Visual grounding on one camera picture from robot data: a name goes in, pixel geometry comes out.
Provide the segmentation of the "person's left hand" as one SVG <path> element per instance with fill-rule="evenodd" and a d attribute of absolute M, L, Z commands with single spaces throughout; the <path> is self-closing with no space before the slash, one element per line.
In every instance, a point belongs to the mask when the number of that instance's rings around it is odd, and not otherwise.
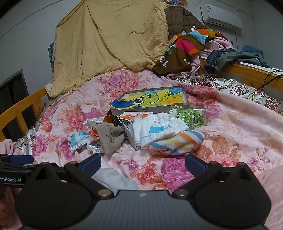
<path fill-rule="evenodd" d="M 5 196 L 1 198 L 1 229 L 20 229 L 21 221 L 15 211 L 15 199 L 20 188 L 7 188 Z"/>

